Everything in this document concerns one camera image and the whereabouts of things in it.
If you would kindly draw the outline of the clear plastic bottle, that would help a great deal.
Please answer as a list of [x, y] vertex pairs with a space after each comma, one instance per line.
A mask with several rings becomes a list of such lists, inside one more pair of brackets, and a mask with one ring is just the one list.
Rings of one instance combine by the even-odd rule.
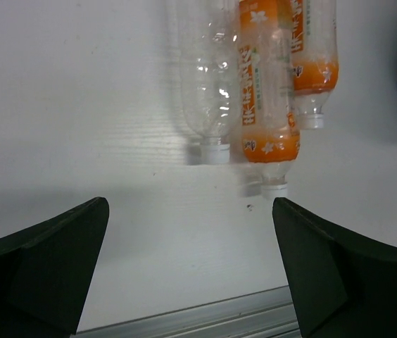
[[168, 1], [178, 57], [182, 112], [198, 137], [201, 162], [230, 161], [241, 117], [238, 1]]

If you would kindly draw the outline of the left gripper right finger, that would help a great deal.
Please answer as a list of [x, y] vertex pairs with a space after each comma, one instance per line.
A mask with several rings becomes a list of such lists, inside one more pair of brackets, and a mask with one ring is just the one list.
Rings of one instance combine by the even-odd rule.
[[397, 247], [287, 198], [272, 218], [302, 337], [397, 337]]

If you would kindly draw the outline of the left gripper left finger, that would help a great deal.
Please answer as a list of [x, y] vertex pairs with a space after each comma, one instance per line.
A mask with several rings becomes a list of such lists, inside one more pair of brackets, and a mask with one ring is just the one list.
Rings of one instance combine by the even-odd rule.
[[96, 197], [0, 238], [0, 337], [77, 334], [108, 219]]

